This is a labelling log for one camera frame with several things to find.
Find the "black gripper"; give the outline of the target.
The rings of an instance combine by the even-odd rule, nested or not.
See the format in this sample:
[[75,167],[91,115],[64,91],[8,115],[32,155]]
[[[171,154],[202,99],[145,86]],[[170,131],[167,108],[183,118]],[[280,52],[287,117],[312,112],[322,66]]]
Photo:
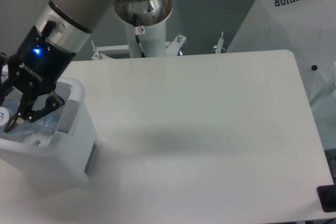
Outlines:
[[[13,87],[27,93],[29,84],[33,84],[30,95],[33,99],[27,94],[22,95],[17,111],[4,128],[6,133],[14,129],[18,119],[34,123],[65,105],[64,99],[53,90],[76,53],[62,49],[49,40],[55,28],[45,26],[39,31],[33,26],[14,55],[9,57],[1,52],[1,103]],[[6,65],[8,75],[3,72]],[[34,110],[36,97],[44,94],[47,94],[44,107]]]

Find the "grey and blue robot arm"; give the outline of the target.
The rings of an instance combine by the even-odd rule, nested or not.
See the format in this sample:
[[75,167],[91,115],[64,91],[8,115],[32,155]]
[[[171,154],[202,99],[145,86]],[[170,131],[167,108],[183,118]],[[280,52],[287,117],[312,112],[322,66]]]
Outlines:
[[56,83],[100,19],[113,5],[144,1],[151,0],[50,0],[17,51],[1,54],[1,66],[8,69],[1,100],[13,90],[22,94],[4,131],[20,119],[35,122],[62,107]]

